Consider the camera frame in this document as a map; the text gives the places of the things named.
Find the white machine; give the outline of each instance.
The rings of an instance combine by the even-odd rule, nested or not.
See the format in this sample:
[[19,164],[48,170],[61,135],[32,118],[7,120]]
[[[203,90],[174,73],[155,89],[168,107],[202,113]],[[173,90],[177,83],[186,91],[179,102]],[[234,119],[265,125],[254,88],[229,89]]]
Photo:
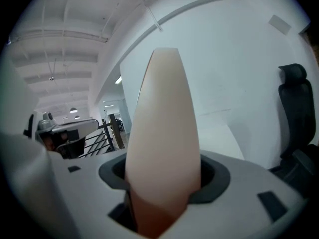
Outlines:
[[[98,127],[95,120],[39,125],[39,136],[66,133],[69,140],[64,146]],[[63,159],[43,143],[1,134],[0,152],[14,195],[52,237],[145,238],[135,232],[129,210],[126,150]],[[201,189],[191,195],[186,211],[160,239],[274,238],[307,202],[268,170],[247,161],[201,151],[201,173]]]

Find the beige panel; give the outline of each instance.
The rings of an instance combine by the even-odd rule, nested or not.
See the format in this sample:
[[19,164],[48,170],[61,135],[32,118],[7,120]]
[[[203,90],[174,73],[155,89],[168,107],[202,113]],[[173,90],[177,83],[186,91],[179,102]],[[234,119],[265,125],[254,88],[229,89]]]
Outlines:
[[190,90],[179,52],[154,50],[134,114],[126,180],[138,232],[156,238],[200,188],[200,154]]

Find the chair backrest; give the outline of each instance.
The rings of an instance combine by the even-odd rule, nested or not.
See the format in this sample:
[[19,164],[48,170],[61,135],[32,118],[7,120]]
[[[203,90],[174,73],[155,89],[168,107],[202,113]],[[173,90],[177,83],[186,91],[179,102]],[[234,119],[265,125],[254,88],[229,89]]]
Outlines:
[[300,64],[280,66],[285,73],[285,83],[278,88],[289,126],[289,145],[280,155],[290,156],[296,149],[305,147],[315,135],[316,121],[311,84]]

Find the white ceiling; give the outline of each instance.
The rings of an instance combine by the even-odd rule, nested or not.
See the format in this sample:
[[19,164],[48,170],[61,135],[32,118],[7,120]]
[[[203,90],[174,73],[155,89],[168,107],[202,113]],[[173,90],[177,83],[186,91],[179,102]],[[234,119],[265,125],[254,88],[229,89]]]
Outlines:
[[[73,106],[87,107],[99,54],[139,3],[34,0],[29,5],[10,35],[8,51],[18,73],[39,96],[37,110],[67,115]],[[49,80],[52,74],[54,81]],[[122,86],[110,84],[106,98],[123,97]]]

